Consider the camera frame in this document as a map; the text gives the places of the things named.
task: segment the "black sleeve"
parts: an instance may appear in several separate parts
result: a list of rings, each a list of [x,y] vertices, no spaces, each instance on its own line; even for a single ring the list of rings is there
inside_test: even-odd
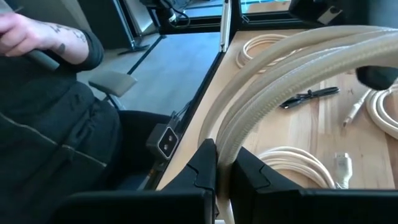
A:
[[[97,36],[95,36],[94,33],[85,30],[81,31],[86,35],[89,50],[88,56],[84,62],[78,65],[73,65],[61,58],[61,56],[52,52],[51,50],[46,50],[45,53],[48,56],[52,57],[54,60],[56,60],[60,64],[60,67],[63,69],[66,68],[69,70],[73,70],[74,72],[81,72],[96,68],[103,60],[104,48],[100,40],[98,40]]]

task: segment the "coiled cable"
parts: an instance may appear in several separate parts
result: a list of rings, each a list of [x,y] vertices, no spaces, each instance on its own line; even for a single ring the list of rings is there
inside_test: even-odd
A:
[[[267,150],[258,157],[274,170],[292,170],[308,177],[322,188],[335,188],[326,167],[315,156],[302,149],[281,146]]]
[[[279,34],[264,34],[264,35],[259,35],[257,37],[252,38],[251,40],[247,41],[243,48],[239,51],[239,53],[236,55],[236,64],[238,65],[239,68],[243,68],[243,66],[253,58],[249,55],[249,51],[258,45],[262,44],[274,44],[280,40],[285,39],[287,36],[286,35],[279,35]],[[276,63],[280,62],[281,60],[285,59],[289,55],[285,57],[278,58],[271,62],[270,64],[266,65],[264,68],[262,68],[259,73],[265,72],[268,68],[274,66]]]
[[[398,84],[396,83],[393,84],[388,90],[366,91],[366,93],[359,99],[357,103],[354,104],[353,108],[348,113],[348,116],[343,122],[343,126],[346,127],[352,122],[359,109],[365,103],[366,110],[368,111],[372,121],[385,133],[389,134],[395,139],[398,139],[398,122],[392,119],[384,108],[384,100],[387,96],[391,95],[395,91],[398,91]]]

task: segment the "black stand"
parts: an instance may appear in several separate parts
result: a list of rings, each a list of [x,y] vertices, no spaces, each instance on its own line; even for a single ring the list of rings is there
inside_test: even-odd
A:
[[[131,44],[131,48],[129,50],[120,52],[120,53],[118,53],[118,55],[125,55],[125,54],[129,54],[129,53],[142,52],[142,51],[145,51],[145,50],[147,50],[149,48],[149,44],[147,44],[147,45],[139,45],[139,44],[136,45],[135,41],[133,41],[132,44]]]

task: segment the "black clamp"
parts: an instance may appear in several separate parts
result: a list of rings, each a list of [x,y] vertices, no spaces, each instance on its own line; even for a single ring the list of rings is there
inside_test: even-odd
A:
[[[156,124],[146,142],[147,148],[160,161],[169,161],[180,139],[174,129],[178,125],[179,118],[173,114],[168,124]]]

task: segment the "chair armrest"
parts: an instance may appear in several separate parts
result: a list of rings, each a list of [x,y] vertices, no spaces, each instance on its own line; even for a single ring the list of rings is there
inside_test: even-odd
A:
[[[114,71],[99,72],[88,80],[90,86],[117,97],[123,96],[135,83],[134,77]]]

